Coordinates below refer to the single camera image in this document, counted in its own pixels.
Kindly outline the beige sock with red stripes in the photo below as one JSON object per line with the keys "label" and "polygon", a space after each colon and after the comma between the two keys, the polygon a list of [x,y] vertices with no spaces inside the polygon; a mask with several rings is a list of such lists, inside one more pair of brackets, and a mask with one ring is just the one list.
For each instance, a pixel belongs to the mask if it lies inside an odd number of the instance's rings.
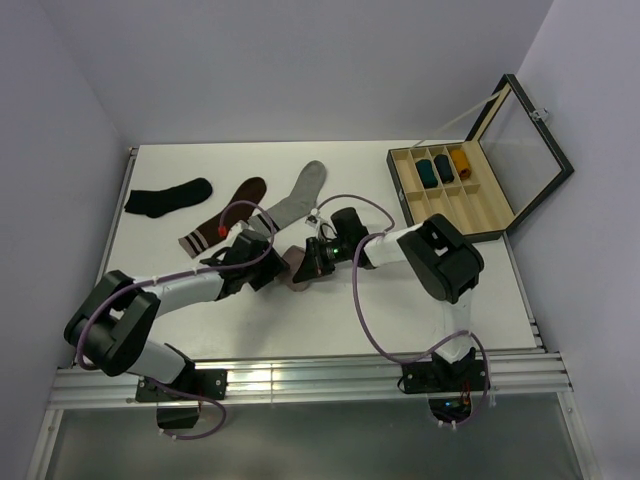
{"label": "beige sock with red stripes", "polygon": [[302,247],[292,245],[282,255],[283,260],[288,264],[289,269],[279,277],[280,282],[293,292],[303,292],[309,287],[308,282],[294,283],[293,276],[299,270],[305,256]]}

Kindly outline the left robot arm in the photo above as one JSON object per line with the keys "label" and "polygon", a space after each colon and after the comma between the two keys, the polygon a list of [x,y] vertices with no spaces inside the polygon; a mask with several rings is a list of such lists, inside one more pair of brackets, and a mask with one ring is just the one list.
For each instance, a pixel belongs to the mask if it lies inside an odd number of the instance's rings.
{"label": "left robot arm", "polygon": [[155,278],[108,272],[69,320],[63,337],[92,368],[110,377],[129,373],[151,378],[170,398],[183,399],[195,386],[193,361],[149,339],[155,320],[223,300],[244,285],[257,291],[288,269],[266,237],[245,230],[231,246],[191,270]]}

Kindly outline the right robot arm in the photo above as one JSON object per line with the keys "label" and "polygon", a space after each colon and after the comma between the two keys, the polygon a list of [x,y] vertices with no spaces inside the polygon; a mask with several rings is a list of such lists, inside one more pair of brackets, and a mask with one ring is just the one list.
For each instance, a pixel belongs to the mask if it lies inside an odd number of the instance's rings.
{"label": "right robot arm", "polygon": [[477,248],[442,214],[396,232],[370,233],[352,207],[331,216],[335,236],[323,232],[306,239],[305,253],[293,274],[294,284],[311,282],[332,274],[337,264],[352,263],[352,297],[361,328],[373,348],[395,363],[401,360],[383,350],[366,324],[358,292],[358,270],[407,263],[427,294],[441,304],[433,321],[438,341],[415,362],[435,355],[435,383],[452,390],[468,374],[464,359],[481,347],[471,332],[471,301],[484,260]]}

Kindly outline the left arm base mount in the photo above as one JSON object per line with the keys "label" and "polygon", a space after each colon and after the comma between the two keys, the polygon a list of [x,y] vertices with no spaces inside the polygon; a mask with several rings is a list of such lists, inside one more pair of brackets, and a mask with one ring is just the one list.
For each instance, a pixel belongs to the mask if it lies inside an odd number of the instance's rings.
{"label": "left arm base mount", "polygon": [[[182,374],[173,383],[143,377],[138,381],[135,402],[156,405],[156,424],[162,434],[177,440],[198,440],[222,429],[227,411],[225,399],[228,372],[225,369],[195,369]],[[216,407],[220,419],[208,431],[194,433],[205,405]]]}

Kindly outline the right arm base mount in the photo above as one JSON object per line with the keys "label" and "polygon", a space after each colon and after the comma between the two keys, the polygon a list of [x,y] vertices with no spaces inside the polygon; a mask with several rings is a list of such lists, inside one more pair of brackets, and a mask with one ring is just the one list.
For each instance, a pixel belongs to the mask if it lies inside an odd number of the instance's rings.
{"label": "right arm base mount", "polygon": [[406,395],[426,395],[433,417],[453,424],[472,415],[473,394],[487,394],[491,384],[481,360],[471,360],[465,366],[432,360],[403,365],[396,386]]}

